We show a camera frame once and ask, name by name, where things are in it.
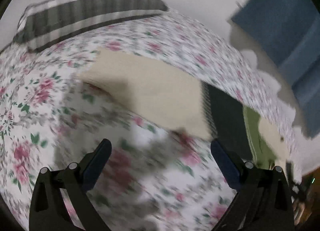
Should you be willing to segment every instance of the folded cloth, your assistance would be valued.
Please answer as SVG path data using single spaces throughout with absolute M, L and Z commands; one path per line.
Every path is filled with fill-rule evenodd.
M 163 61 L 100 49 L 80 79 L 160 127 L 208 141 L 218 138 L 259 168 L 285 169 L 289 152 L 275 126 L 222 90 Z
M 80 79 L 162 128 L 212 139 L 201 81 L 163 61 L 100 49 L 96 62 Z

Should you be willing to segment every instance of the curtain fold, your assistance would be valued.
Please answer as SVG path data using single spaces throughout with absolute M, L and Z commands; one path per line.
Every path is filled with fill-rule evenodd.
M 320 132 L 320 14 L 311 0 L 249 0 L 232 17 L 273 60 L 304 112 L 308 135 Z

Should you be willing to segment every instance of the plaid fabric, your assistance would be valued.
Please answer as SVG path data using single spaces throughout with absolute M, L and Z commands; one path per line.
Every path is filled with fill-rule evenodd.
M 162 0 L 48 0 L 26 8 L 13 41 L 40 52 L 98 27 L 167 10 Z

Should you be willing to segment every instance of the blue curtain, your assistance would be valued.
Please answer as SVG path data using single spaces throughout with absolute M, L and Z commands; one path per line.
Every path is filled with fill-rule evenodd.
M 320 14 L 311 0 L 250 0 L 232 21 L 251 35 L 291 85 L 307 123 L 320 132 Z

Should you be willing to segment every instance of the checkered cloth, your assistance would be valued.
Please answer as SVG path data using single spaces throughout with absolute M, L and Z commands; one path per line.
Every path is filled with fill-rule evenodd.
M 167 10 L 162 0 L 47 0 L 26 8 L 13 41 L 40 52 L 98 27 Z

